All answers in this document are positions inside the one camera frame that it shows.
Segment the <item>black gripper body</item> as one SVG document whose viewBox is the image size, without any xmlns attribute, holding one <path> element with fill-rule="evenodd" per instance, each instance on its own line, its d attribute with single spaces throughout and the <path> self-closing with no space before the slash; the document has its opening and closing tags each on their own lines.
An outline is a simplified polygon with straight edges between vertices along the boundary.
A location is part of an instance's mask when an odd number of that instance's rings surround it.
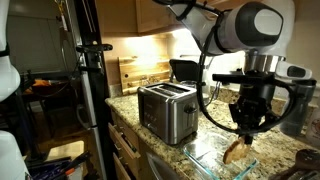
<svg viewBox="0 0 320 180">
<path fill-rule="evenodd" d="M 236 133 L 255 134 L 271 129 L 277 120 L 271 108 L 274 76 L 232 75 L 230 82 L 240 85 L 238 100 L 229 105 L 232 120 L 237 124 Z"/>
</svg>

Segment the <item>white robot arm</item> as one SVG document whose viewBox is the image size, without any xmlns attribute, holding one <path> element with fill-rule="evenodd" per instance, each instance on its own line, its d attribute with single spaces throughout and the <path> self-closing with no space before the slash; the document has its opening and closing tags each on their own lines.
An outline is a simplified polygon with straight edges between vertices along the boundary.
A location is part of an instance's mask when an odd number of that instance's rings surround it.
<svg viewBox="0 0 320 180">
<path fill-rule="evenodd" d="M 298 101 L 292 82 L 312 79 L 312 71 L 286 61 L 294 28 L 293 0 L 260 0 L 220 10 L 198 0 L 153 0 L 168 7 L 192 34 L 207 56 L 243 51 L 244 69 L 214 74 L 212 79 L 240 86 L 237 102 L 229 106 L 237 124 L 233 132 L 249 145 L 253 136 L 282 123 Z"/>
</svg>

